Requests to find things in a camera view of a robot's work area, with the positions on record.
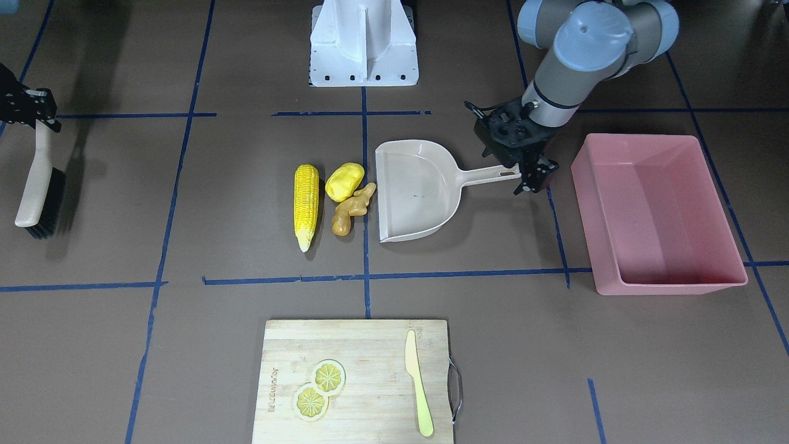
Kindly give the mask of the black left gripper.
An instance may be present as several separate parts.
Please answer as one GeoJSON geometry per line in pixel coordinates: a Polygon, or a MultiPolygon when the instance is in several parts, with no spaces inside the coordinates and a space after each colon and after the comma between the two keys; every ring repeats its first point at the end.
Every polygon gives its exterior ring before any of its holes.
{"type": "Polygon", "coordinates": [[[476,116],[474,133],[483,144],[482,157],[493,155],[502,166],[518,164],[521,183],[513,194],[524,191],[539,193],[550,186],[560,168],[544,154],[549,142],[549,129],[531,119],[534,102],[508,101],[490,107],[479,107],[470,101],[464,106],[476,116]]]}

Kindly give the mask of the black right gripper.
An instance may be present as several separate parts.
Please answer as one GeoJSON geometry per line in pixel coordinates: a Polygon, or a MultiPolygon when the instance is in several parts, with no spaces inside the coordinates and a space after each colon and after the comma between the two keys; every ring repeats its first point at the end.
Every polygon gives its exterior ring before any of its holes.
{"type": "Polygon", "coordinates": [[[37,123],[42,123],[56,134],[62,129],[62,124],[57,121],[57,104],[51,90],[28,88],[3,64],[1,120],[8,124],[21,123],[33,129],[37,123]]]}

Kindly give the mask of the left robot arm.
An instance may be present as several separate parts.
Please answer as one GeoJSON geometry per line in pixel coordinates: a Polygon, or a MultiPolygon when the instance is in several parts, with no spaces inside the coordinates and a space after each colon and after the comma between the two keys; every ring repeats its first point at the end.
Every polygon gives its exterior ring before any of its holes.
{"type": "Polygon", "coordinates": [[[465,102],[476,115],[483,157],[520,172],[515,194],[543,191],[558,170],[545,147],[594,88],[665,53],[679,33],[668,1],[527,1],[520,39],[547,50],[522,96],[490,107],[465,102]]]}

